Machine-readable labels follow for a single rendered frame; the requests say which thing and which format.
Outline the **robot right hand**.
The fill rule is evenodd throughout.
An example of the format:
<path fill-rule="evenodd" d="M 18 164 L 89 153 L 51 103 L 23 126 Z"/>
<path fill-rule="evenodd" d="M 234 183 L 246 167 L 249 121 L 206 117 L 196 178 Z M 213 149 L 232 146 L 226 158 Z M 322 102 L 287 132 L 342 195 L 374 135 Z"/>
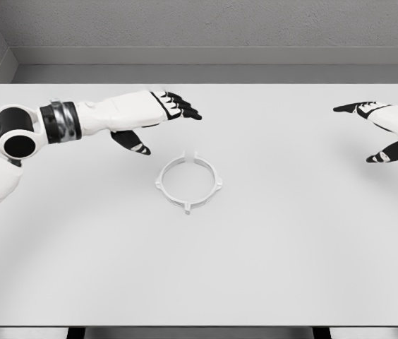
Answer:
<path fill-rule="evenodd" d="M 333 108 L 334 112 L 357 114 L 377 127 L 398 136 L 398 105 L 378 101 L 349 103 Z M 389 163 L 398 161 L 398 141 L 366 158 L 367 163 Z"/>

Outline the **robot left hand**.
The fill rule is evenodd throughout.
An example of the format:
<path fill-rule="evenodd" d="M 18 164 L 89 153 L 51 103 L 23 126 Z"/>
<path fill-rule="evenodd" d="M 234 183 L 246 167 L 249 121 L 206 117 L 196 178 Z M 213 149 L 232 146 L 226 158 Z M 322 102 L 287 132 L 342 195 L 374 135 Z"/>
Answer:
<path fill-rule="evenodd" d="M 178 118 L 201 120 L 198 110 L 180 95 L 164 91 L 141 91 L 112 100 L 117 115 L 109 125 L 111 138 L 127 150 L 150 155 L 150 149 L 135 133 L 136 128 L 156 126 Z"/>

